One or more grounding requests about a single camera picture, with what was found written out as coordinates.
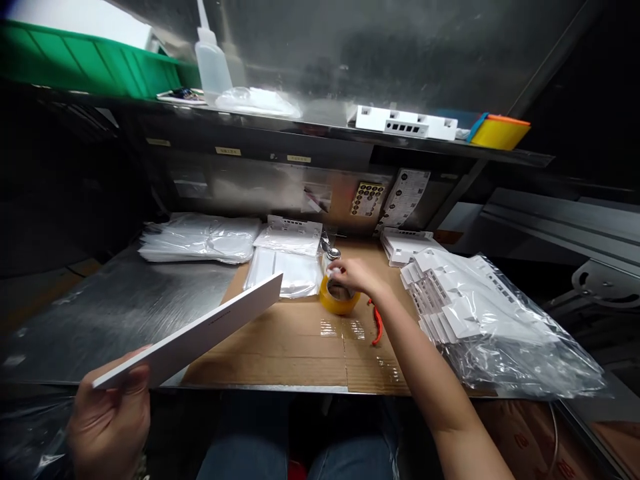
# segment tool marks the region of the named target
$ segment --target red object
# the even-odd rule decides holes
[[[287,472],[287,480],[306,480],[307,471],[304,465],[295,460],[289,460],[289,468]]]
[[[372,305],[372,304],[373,304],[373,319],[375,320],[375,325],[378,328],[378,336],[375,338],[374,341],[371,342],[371,344],[373,346],[376,346],[380,341],[380,339],[382,338],[382,317],[380,316],[380,312],[378,312],[378,307],[376,307],[375,303],[373,303],[373,300],[369,299],[369,301],[367,302],[367,305]]]

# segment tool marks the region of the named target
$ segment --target clear plastic bag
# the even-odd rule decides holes
[[[317,257],[263,247],[255,249],[244,290],[280,271],[283,273],[280,297],[294,299],[317,295],[322,281]]]
[[[318,255],[322,223],[290,220],[277,215],[269,215],[267,227],[253,242],[254,247],[298,255]]]
[[[302,117],[300,109],[282,98],[280,93],[257,88],[234,87],[215,100],[216,108],[240,113],[274,115],[298,119]]]
[[[141,236],[140,255],[148,261],[218,260],[245,263],[253,255],[258,219],[174,213],[167,223],[152,223]]]
[[[72,408],[73,397],[67,395],[48,395],[2,405],[3,478],[54,478],[66,468],[65,429]]]
[[[533,399],[606,396],[602,368],[484,256],[426,249],[402,268],[420,326],[472,389]]]

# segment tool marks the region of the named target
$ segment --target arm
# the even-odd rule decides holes
[[[438,449],[447,480],[509,479],[513,476],[476,414],[467,394],[438,350],[390,288],[359,259],[336,260],[333,278],[370,296],[411,394]]]

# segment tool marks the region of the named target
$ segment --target metal shelf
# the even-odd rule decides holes
[[[529,167],[546,167],[554,156],[524,150],[502,151],[471,145],[463,141],[440,141],[418,139],[390,135],[374,131],[364,131],[347,124],[348,104],[340,101],[314,102],[306,105],[305,116],[300,120],[288,120],[243,113],[227,113],[208,107],[190,107],[172,105],[155,100],[134,100],[125,98],[104,97],[85,92],[62,91],[34,85],[10,83],[8,91],[22,91],[27,96],[36,96],[44,101],[58,101],[102,107],[118,111],[134,111],[136,113],[161,113],[175,115],[177,118],[202,120],[213,125],[226,125],[273,132],[294,133],[310,137],[322,137],[336,140],[367,143],[384,147],[394,147],[424,151],[440,155],[498,161],[526,165]]]

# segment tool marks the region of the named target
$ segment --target squeeze bottle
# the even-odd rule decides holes
[[[200,81],[202,90],[205,92],[205,100],[208,105],[213,106],[215,99],[224,91],[233,87],[227,58],[215,37],[215,33],[209,29],[207,12],[203,0],[198,0],[198,12],[200,13],[200,24],[198,27],[198,43],[195,44],[195,56],[198,59],[198,70],[200,70]]]

